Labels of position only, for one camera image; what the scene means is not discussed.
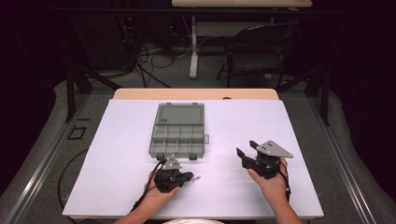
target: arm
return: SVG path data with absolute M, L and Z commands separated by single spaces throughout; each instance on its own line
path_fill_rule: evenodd
M 151 182 L 149 183 L 149 189 L 155 186 L 154 177 L 152 178 Z M 179 188 L 175 188 L 169 193 L 162 193 L 157 188 L 153 188 L 148 191 L 146 197 L 142 201 L 137 208 L 126 215 L 125 217 L 121 218 L 120 220 L 116 221 L 116 224 L 143 224 L 149 218 L 154 216 L 158 213 L 163 206 L 169 202 L 171 199 L 175 197 Z
M 287 167 L 287 162 L 284 158 L 280 161 Z M 262 195 L 270 204 L 274 211 L 277 224 L 302 224 L 303 222 L 297 217 L 297 214 L 291 208 L 286 199 L 286 183 L 283 177 L 278 174 L 271 179 L 264 179 L 259 176 L 254 170 L 247 170 L 251 178 L 262 189 Z M 286 174 L 286 169 L 281 165 L 280 172 Z

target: white table leg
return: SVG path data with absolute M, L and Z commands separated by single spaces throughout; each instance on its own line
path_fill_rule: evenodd
M 192 17 L 191 32 L 192 32 L 191 34 L 192 55 L 191 55 L 190 78 L 196 79 L 197 69 L 198 69 L 198 49 L 197 49 L 197 33 L 196 33 L 195 17 Z

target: desk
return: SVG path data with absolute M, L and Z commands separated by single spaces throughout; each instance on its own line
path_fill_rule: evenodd
M 223 97 L 233 99 L 219 100 Z M 204 103 L 210 142 L 202 159 L 178 159 L 181 172 L 200 178 L 186 183 L 153 218 L 274 217 L 236 155 L 239 147 L 254 157 L 255 150 L 248 146 L 253 139 L 272 139 L 294 155 L 288 160 L 290 204 L 300 217 L 323 216 L 286 109 L 274 90 L 264 89 L 119 89 L 92 140 L 64 215 L 122 217 L 131 210 L 157 163 L 149 155 L 149 139 L 158 103 L 163 102 Z
M 311 7 L 311 0 L 172 0 L 172 6 L 174 7 Z M 253 26 L 256 23 L 235 23 L 226 25 L 223 23 L 218 25 L 208 25 L 207 22 L 200 24 L 196 21 L 195 17 L 192 17 L 191 23 L 191 67 L 190 67 L 190 78 L 197 78 L 197 67 L 198 67 L 198 49 L 196 37 L 198 35 L 203 36 L 234 36 L 239 31 L 249 26 Z

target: white tabletop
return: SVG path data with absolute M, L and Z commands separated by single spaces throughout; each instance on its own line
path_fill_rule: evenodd
M 172 0 L 174 7 L 311 7 L 311 0 Z
M 290 204 L 297 215 L 323 216 L 285 106 L 275 100 L 110 100 L 64 215 L 122 217 L 130 212 L 157 163 L 149 155 L 149 143 L 158 104 L 167 102 L 205 104 L 205 133 L 210 142 L 203 159 L 178 159 L 181 172 L 193 172 L 199 179 L 187 182 L 156 218 L 274 217 L 236 155 L 239 147 L 255 157 L 249 140 L 270 139 L 294 155 L 288 164 Z

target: black chair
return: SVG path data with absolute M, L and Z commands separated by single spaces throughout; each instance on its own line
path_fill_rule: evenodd
M 228 64 L 227 88 L 231 76 L 264 74 L 279 74 L 279 87 L 290 47 L 300 35 L 296 25 L 258 25 L 239 32 L 224 46 L 226 60 L 217 79 Z

